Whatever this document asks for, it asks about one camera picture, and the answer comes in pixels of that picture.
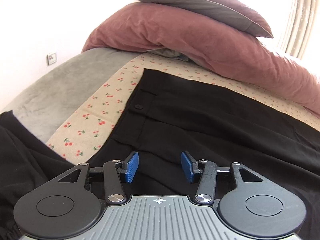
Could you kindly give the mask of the black pants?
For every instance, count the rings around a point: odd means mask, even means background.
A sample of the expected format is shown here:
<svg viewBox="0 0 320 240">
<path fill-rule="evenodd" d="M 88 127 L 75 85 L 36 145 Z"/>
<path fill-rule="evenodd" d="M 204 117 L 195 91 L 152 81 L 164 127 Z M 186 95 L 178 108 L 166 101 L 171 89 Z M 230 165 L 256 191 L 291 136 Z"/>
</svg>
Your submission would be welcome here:
<svg viewBox="0 0 320 240">
<path fill-rule="evenodd" d="M 306 205 L 303 239 L 319 239 L 319 132 L 227 88 L 144 70 L 117 124 L 89 160 L 101 167 L 131 152 L 139 167 L 128 195 L 195 195 L 181 153 L 218 166 L 239 162 Z"/>
</svg>

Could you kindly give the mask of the cherry print bed sheet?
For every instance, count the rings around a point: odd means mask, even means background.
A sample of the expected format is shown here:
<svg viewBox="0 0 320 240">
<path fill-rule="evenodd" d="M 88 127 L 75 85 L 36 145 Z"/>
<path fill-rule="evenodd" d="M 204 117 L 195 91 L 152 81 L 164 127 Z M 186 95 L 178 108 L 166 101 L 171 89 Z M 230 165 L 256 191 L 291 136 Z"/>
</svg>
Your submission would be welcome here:
<svg viewBox="0 0 320 240">
<path fill-rule="evenodd" d="M 319 118 L 302 106 L 262 88 L 218 76 L 194 63 L 145 53 L 126 63 L 93 93 L 47 141 L 47 145 L 73 164 L 87 161 L 101 149 L 125 104 L 143 75 L 143 69 L 167 72 L 184 79 L 225 87 L 288 114 L 314 129 Z"/>
</svg>

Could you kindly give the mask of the black garment at left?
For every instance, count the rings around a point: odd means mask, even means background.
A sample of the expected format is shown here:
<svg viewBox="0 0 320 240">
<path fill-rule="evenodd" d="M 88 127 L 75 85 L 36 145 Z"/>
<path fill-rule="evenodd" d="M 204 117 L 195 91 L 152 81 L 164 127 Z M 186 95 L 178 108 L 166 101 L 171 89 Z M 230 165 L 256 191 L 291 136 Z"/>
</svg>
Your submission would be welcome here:
<svg viewBox="0 0 320 240">
<path fill-rule="evenodd" d="M 1 239 L 19 239 L 16 202 L 73 167 L 30 133 L 13 115 L 1 114 Z"/>
</svg>

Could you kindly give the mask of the grey plush blanket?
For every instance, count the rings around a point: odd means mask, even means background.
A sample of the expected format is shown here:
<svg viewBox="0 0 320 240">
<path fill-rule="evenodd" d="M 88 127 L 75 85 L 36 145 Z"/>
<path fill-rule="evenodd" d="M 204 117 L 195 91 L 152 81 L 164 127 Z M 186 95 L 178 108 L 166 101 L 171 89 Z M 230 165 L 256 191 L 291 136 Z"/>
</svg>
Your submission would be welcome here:
<svg viewBox="0 0 320 240">
<path fill-rule="evenodd" d="M 95 48 L 51 70 L 1 111 L 1 127 L 20 125 L 47 142 L 60 125 L 138 53 Z"/>
</svg>

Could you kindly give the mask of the grey cloth under duvet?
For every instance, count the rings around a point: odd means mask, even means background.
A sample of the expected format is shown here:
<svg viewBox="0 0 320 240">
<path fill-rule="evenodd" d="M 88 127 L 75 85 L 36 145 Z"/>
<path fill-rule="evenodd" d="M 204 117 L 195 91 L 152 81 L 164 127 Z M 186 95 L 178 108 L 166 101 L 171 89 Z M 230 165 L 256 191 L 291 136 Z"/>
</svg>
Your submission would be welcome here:
<svg viewBox="0 0 320 240">
<path fill-rule="evenodd" d="M 189 61 L 189 58 L 186 55 L 184 55 L 178 51 L 168 49 L 168 48 L 151 50 L 150 53 L 158 55 L 158 56 L 162 56 L 162 57 L 167 57 L 170 59 L 181 60 L 184 62 Z"/>
</svg>

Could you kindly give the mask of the dusty pink duvet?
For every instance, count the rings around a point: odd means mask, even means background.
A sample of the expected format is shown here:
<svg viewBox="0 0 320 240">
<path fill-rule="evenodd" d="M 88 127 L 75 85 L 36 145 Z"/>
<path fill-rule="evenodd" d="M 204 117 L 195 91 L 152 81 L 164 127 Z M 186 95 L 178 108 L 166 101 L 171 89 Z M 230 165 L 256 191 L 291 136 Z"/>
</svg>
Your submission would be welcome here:
<svg viewBox="0 0 320 240">
<path fill-rule="evenodd" d="M 271 91 L 319 115 L 319 79 L 254 36 L 188 10 L 129 4 L 95 28 L 84 44 L 132 52 L 171 49 L 229 79 Z"/>
</svg>

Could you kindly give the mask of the beige star curtain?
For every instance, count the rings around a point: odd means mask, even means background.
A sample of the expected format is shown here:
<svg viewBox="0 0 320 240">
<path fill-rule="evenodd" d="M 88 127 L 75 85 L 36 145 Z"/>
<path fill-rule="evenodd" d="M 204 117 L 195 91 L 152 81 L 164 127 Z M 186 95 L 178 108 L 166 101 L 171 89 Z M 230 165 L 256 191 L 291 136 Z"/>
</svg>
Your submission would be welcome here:
<svg viewBox="0 0 320 240">
<path fill-rule="evenodd" d="M 303 58 L 318 9 L 319 0 L 294 0 L 282 45 L 285 53 Z"/>
</svg>

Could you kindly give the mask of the white wall socket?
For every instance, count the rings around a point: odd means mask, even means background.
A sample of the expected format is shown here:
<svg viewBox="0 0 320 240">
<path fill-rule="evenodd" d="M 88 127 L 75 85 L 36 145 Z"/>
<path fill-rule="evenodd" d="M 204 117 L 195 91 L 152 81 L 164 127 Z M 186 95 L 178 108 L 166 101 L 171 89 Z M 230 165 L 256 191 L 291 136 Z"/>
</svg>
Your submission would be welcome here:
<svg viewBox="0 0 320 240">
<path fill-rule="evenodd" d="M 50 55 L 47 55 L 47 64 L 50 66 L 52 64 L 55 64 L 57 62 L 57 55 L 56 53 L 52 53 Z"/>
</svg>

